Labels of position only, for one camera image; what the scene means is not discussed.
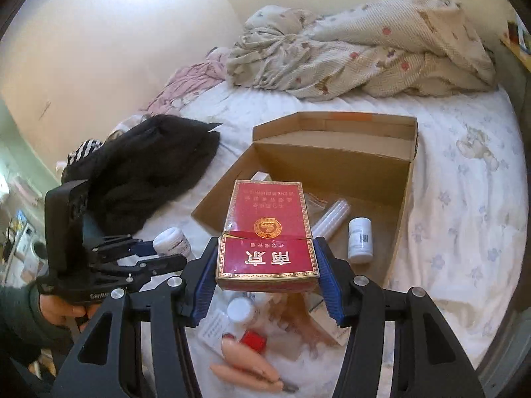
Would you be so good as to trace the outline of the person's left hand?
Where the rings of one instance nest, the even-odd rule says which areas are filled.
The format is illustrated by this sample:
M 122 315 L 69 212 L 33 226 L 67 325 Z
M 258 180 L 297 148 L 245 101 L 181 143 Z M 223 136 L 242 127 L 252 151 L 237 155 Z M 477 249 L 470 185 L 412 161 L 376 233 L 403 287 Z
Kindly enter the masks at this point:
M 55 295 L 39 295 L 38 314 L 42 324 L 56 327 L 77 326 L 82 332 L 95 316 L 100 304 L 74 305 Z

